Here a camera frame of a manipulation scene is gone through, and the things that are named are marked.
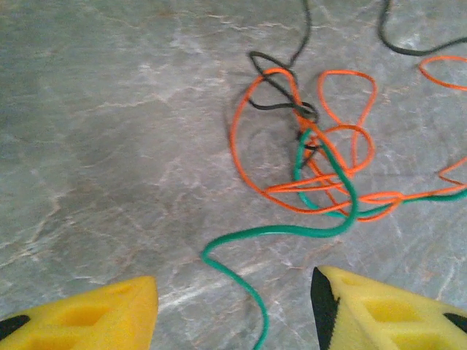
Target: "gray marble surface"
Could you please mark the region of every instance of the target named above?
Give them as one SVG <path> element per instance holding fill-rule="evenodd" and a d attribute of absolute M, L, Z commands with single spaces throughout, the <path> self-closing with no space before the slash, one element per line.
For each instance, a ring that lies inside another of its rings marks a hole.
<path fill-rule="evenodd" d="M 396 44 L 427 48 L 467 32 L 465 0 L 394 5 L 387 31 Z M 377 156 L 355 179 L 359 191 L 439 186 L 436 172 L 466 154 L 466 93 L 427 81 L 420 58 L 382 46 L 380 1 L 310 6 L 312 40 L 296 65 L 302 96 L 317 103 L 325 69 L 360 70 L 379 86 L 366 123 Z M 299 0 L 1 0 L 0 31 L 0 316 L 153 275 L 160 305 L 151 349 L 250 349 L 257 306 L 198 253 L 243 228 L 339 223 L 260 198 L 228 150 L 226 124 L 255 76 L 246 52 L 286 61 L 303 32 Z M 467 83 L 461 63 L 430 70 Z M 368 89 L 334 77 L 325 91 L 351 120 Z M 258 98 L 276 101 L 266 87 Z M 295 132 L 289 111 L 245 112 L 239 148 L 260 185 L 290 178 Z M 465 168 L 456 173 L 466 180 Z M 466 227 L 465 202 L 418 203 L 337 238 L 259 238 L 214 256 L 264 297 L 265 349 L 318 349 L 313 267 L 335 265 L 467 308 Z"/>

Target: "orange wire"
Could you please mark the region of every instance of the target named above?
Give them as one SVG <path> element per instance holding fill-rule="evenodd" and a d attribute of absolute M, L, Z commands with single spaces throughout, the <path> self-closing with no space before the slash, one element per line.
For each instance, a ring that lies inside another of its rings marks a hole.
<path fill-rule="evenodd" d="M 451 88 L 451 89 L 456 89 L 456 90 L 462 90 L 462 91 L 467 91 L 467 86 L 464 85 L 456 85 L 456 84 L 450 84 L 448 82 L 443 82 L 442 80 L 439 80 L 433 76 L 431 76 L 423 66 L 430 62 L 434 61 L 462 61 L 464 63 L 467 63 L 467 58 L 464 57 L 459 57 L 459 56 L 433 56 L 426 58 L 420 64 L 418 65 L 418 69 L 420 72 L 429 80 L 434 82 L 435 84 L 439 84 L 442 86 L 445 86 L 446 88 Z"/>
<path fill-rule="evenodd" d="M 428 79 L 440 83 L 437 81 L 435 78 L 432 78 L 431 76 L 428 76 L 427 74 L 424 73 L 424 70 L 422 68 L 423 64 L 429 63 L 431 61 L 438 61 L 440 59 L 458 59 L 456 56 L 440 56 L 440 58 L 431 58 L 428 60 L 424 60 L 420 64 L 420 71 L 428 77 Z M 267 69 L 264 71 L 265 75 L 270 75 L 270 74 L 283 74 L 289 83 L 290 90 L 292 92 L 293 98 L 295 99 L 295 103 L 298 105 L 301 105 L 301 99 L 300 95 L 298 93 L 298 87 L 296 85 L 296 81 L 293 77 L 293 75 L 287 71 L 286 69 L 282 68 L 271 68 Z M 352 75 L 352 76 L 357 76 L 357 77 L 362 77 L 367 79 L 372 86 L 372 92 L 370 97 L 368 98 L 368 102 L 363 109 L 362 113 L 360 114 L 357 122 L 353 124 L 345 124 L 343 123 L 336 115 L 335 113 L 331 110 L 329 107 L 328 103 L 325 100 L 324 97 L 324 92 L 323 92 L 323 85 L 325 82 L 325 78 L 329 75 Z M 274 203 L 283 206 L 287 209 L 290 209 L 292 211 L 302 213 L 302 214 L 324 214 L 328 213 L 330 211 L 340 211 L 342 214 L 348 215 L 348 213 L 345 211 L 345 208 L 349 207 L 351 205 L 350 200 L 347 201 L 342 201 L 339 203 L 331 193 L 331 190 L 337 190 L 338 192 L 344 194 L 344 195 L 349 195 L 349 193 L 344 189 L 344 186 L 341 182 L 335 182 L 333 179 L 337 178 L 337 175 L 335 173 L 332 174 L 325 174 L 321 168 L 319 167 L 317 160 L 315 157 L 313 157 L 311 160 L 308 162 L 308 166 L 311 168 L 312 172 L 314 173 L 314 177 L 310 179 L 303 179 L 300 181 L 294 181 L 294 182 L 288 182 L 284 184 L 277 184 L 274 186 L 267 187 L 265 190 L 262 190 L 257 186 L 247 175 L 246 171 L 242 167 L 242 163 L 240 162 L 239 155 L 237 152 L 236 148 L 236 135 L 237 131 L 239 128 L 239 122 L 240 122 L 240 117 L 242 115 L 242 112 L 244 108 L 247 105 L 248 100 L 250 99 L 251 95 L 254 93 L 254 91 L 258 88 L 258 86 L 264 81 L 264 78 L 262 76 L 257 77 L 251 86 L 248 87 L 246 93 L 244 94 L 243 99 L 240 101 L 240 104 L 236 110 L 235 115 L 233 116 L 233 122 L 231 126 L 231 133 L 230 133 L 230 147 L 231 147 L 231 153 L 233 156 L 233 161 L 235 163 L 235 166 L 240 174 L 240 177 L 252 188 L 254 189 L 257 193 L 261 194 L 263 197 L 268 198 L 270 201 L 273 201 Z M 459 88 L 459 85 L 450 85 L 444 82 L 441 82 L 441 85 L 443 86 L 448 86 L 450 88 Z M 316 136 L 312 136 L 310 138 L 310 141 L 308 145 L 318 145 L 319 141 L 323 142 L 328 146 L 329 150 L 333 153 L 333 156 L 336 158 L 337 163 L 342 167 L 344 173 L 346 174 L 347 177 L 352 178 L 354 175 L 362 171 L 364 168 L 369 166 L 371 161 L 374 158 L 375 155 L 375 146 L 374 142 L 369 135 L 369 133 L 363 128 L 363 124 L 368 116 L 368 114 L 371 111 L 371 107 L 373 106 L 376 97 L 377 97 L 377 85 L 376 82 L 372 77 L 370 77 L 367 74 L 361 73 L 359 71 L 350 71 L 350 70 L 330 70 L 330 71 L 325 71 L 323 72 L 319 79 L 318 79 L 318 97 L 320 99 L 321 104 L 324 107 L 324 110 L 328 113 L 328 115 L 336 122 L 337 126 L 333 126 L 332 128 L 329 128 L 326 131 L 321 131 L 316 124 L 311 122 L 310 120 L 302 117 L 296 110 L 293 110 L 294 115 L 296 116 L 296 119 L 298 121 L 299 127 L 301 132 L 304 132 L 307 129 L 312 129 Z M 342 131 L 342 130 L 350 130 L 352 131 L 352 144 L 351 144 L 351 150 L 352 150 L 352 166 L 347 166 L 347 163 L 344 159 L 344 157 L 341 155 L 341 153 L 337 150 L 337 148 L 331 143 L 331 141 L 328 138 L 329 133 L 333 133 L 335 131 Z M 358 156 L 357 156 L 357 150 L 358 150 L 358 136 L 361 135 L 365 139 L 368 147 L 368 152 L 365 157 L 365 159 L 361 162 L 358 163 Z M 308 149 L 305 149 L 305 157 L 309 155 L 311 151 Z M 326 158 L 325 153 L 323 152 L 322 149 L 319 149 L 319 154 L 321 154 L 324 158 Z M 388 207 L 378 213 L 375 214 L 372 217 L 360 217 L 358 218 L 359 221 L 361 222 L 370 222 L 374 220 L 381 219 L 382 217 L 388 215 L 392 211 L 394 211 L 403 201 L 409 200 L 409 199 L 416 199 L 416 198 L 424 198 L 428 197 L 431 195 L 441 195 L 445 193 L 451 193 L 454 191 L 459 191 L 467 188 L 467 184 L 464 184 L 462 182 L 458 182 L 449 178 L 446 178 L 445 174 L 449 171 L 451 171 L 454 168 L 459 167 L 460 165 L 464 164 L 467 161 L 467 157 L 464 157 L 463 159 L 459 160 L 455 164 L 444 168 L 441 170 L 438 174 L 439 178 L 444 180 L 445 182 L 449 182 L 453 184 L 451 187 L 446 187 L 446 188 L 441 188 L 438 190 L 432 190 L 432 191 L 427 191 L 427 192 L 421 192 L 421 193 L 416 193 L 416 194 L 410 194 L 410 195 L 404 195 L 401 192 L 397 191 L 384 191 L 384 192 L 375 192 L 375 193 L 369 193 L 366 195 L 361 195 L 359 197 L 359 201 L 367 204 L 372 204 L 372 205 L 385 205 L 387 204 Z M 303 187 L 307 185 L 311 185 L 317 183 L 317 186 L 308 186 L 308 187 Z M 292 193 L 292 192 L 313 192 L 313 191 L 320 191 L 323 190 L 329 199 L 332 202 L 332 205 L 321 208 L 321 209 L 302 209 L 297 206 L 290 205 L 284 201 L 281 201 L 278 198 L 275 198 L 273 193 Z"/>

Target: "green wire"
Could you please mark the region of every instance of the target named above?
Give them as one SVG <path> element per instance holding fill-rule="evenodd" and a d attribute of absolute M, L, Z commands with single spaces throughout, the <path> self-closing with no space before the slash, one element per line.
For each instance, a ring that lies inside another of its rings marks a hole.
<path fill-rule="evenodd" d="M 301 180 L 301 164 L 302 164 L 302 159 L 304 157 L 304 150 L 305 150 L 305 139 L 301 138 L 300 143 L 298 145 L 298 151 L 297 151 L 297 156 L 296 156 L 296 161 L 295 161 L 295 166 L 293 168 L 293 179 L 295 181 L 300 181 Z M 300 197 L 301 201 L 304 202 L 304 204 L 309 208 L 309 209 L 319 209 L 320 207 L 313 202 L 310 201 L 310 199 L 306 196 L 304 192 L 299 192 L 298 196 Z M 403 204 L 405 203 L 411 203 L 411 202 L 419 202 L 419 201 L 432 201 L 432 202 L 450 202 L 450 201 L 458 201 L 464 197 L 467 196 L 467 189 L 461 190 L 457 193 L 451 194 L 451 195 L 430 195 L 427 197 L 423 198 L 413 198 L 413 199 L 406 199 L 402 201 Z M 390 206 L 390 204 L 385 204 L 383 206 L 378 206 L 373 209 L 365 210 L 365 211 L 359 211 L 357 213 L 357 217 L 370 217 L 375 214 L 378 214 L 385 209 L 387 209 Z M 340 211 L 330 211 L 326 213 L 330 217 L 345 217 L 344 214 L 342 214 Z"/>
<path fill-rule="evenodd" d="M 301 137 L 300 142 L 301 144 L 305 144 L 306 139 L 308 138 L 311 130 L 307 130 Z M 332 228 L 308 228 L 308 227 L 301 227 L 301 226 L 294 226 L 294 225 L 272 225 L 272 226 L 263 226 L 263 227 L 256 227 L 251 228 L 249 230 L 243 230 L 235 233 L 229 233 L 227 235 L 221 236 L 219 238 L 210 241 L 206 247 L 204 248 L 203 252 L 201 253 L 201 259 L 209 266 L 215 268 L 221 273 L 224 273 L 231 279 L 233 279 L 236 283 L 240 284 L 252 297 L 255 299 L 256 303 L 260 307 L 261 313 L 263 314 L 263 329 L 261 331 L 261 335 L 254 346 L 254 350 L 258 350 L 266 340 L 269 331 L 269 317 L 268 317 L 268 310 L 266 305 L 261 299 L 261 296 L 256 292 L 256 290 L 246 282 L 242 277 L 237 275 L 227 266 L 221 264 L 220 262 L 213 260 L 209 257 L 209 253 L 215 249 L 216 247 L 227 244 L 233 241 L 239 241 L 242 239 L 247 238 L 254 238 L 259 236 L 268 236 L 268 235 L 294 235 L 294 236 L 303 236 L 303 237 L 310 237 L 310 238 L 329 238 L 333 236 L 337 236 L 347 230 L 352 223 L 357 218 L 358 214 L 358 196 L 355 188 L 352 185 L 352 182 L 345 176 L 344 171 L 337 163 L 336 158 L 333 156 L 329 148 L 322 144 L 322 148 L 326 155 L 328 156 L 329 163 L 333 167 L 334 171 L 337 173 L 337 176 L 340 180 L 344 183 L 345 188 L 350 194 L 350 199 L 352 201 L 352 206 L 350 209 L 350 213 L 348 217 L 345 218 L 343 223 L 341 223 L 337 227 Z"/>

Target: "marble floor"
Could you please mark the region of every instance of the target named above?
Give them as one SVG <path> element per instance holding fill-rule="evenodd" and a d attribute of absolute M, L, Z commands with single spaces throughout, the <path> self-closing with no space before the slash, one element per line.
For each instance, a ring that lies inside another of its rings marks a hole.
<path fill-rule="evenodd" d="M 422 49 L 466 35 L 465 0 L 394 3 L 387 32 L 396 44 Z M 312 38 L 295 71 L 323 125 L 331 122 L 318 104 L 320 72 L 363 71 L 379 87 L 366 123 L 377 155 L 355 178 L 359 192 L 439 186 L 436 172 L 466 154 L 466 93 L 429 82 L 416 68 L 421 58 L 382 45 L 381 1 L 309 4 Z M 251 349 L 258 307 L 198 255 L 244 228 L 339 223 L 261 198 L 228 149 L 239 94 L 256 75 L 246 52 L 286 61 L 303 30 L 299 0 L 0 0 L 0 317 L 151 275 L 159 294 L 151 349 Z M 430 70 L 467 83 L 462 63 Z M 352 120 L 369 88 L 331 77 L 325 93 Z M 267 87 L 258 100 L 278 101 Z M 259 185 L 290 178 L 295 137 L 290 111 L 247 109 L 239 150 Z M 464 166 L 454 176 L 465 175 Z M 318 349 L 313 267 L 335 265 L 466 309 L 466 227 L 462 201 L 414 203 L 336 238 L 258 238 L 214 256 L 263 296 L 264 349 Z"/>

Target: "floor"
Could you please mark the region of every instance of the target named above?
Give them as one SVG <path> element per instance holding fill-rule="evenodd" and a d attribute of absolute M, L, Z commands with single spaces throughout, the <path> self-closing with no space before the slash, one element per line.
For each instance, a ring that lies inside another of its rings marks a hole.
<path fill-rule="evenodd" d="M 377 156 L 355 179 L 359 191 L 439 186 L 436 172 L 466 154 L 465 93 L 429 82 L 416 69 L 421 58 L 383 47 L 380 1 L 309 3 L 312 39 L 295 69 L 302 96 L 318 103 L 316 77 L 326 69 L 363 71 L 379 87 L 366 123 Z M 467 31 L 467 1 L 394 3 L 387 32 L 396 44 L 422 49 Z M 339 223 L 262 199 L 228 150 L 236 102 L 255 77 L 246 52 L 286 61 L 303 26 L 299 0 L 0 0 L 0 316 L 152 275 L 159 314 L 151 349 L 250 349 L 257 306 L 199 252 L 243 228 Z M 430 70 L 466 84 L 461 63 Z M 369 87 L 333 77 L 325 91 L 351 120 Z M 258 99 L 277 101 L 266 87 Z M 247 109 L 244 119 L 239 148 L 249 174 L 261 186 L 287 181 L 296 148 L 290 111 Z M 330 125 L 324 112 L 322 120 Z M 466 227 L 464 202 L 414 203 L 337 238 L 258 238 L 214 256 L 266 301 L 265 349 L 318 349 L 313 267 L 335 265 L 466 309 Z"/>

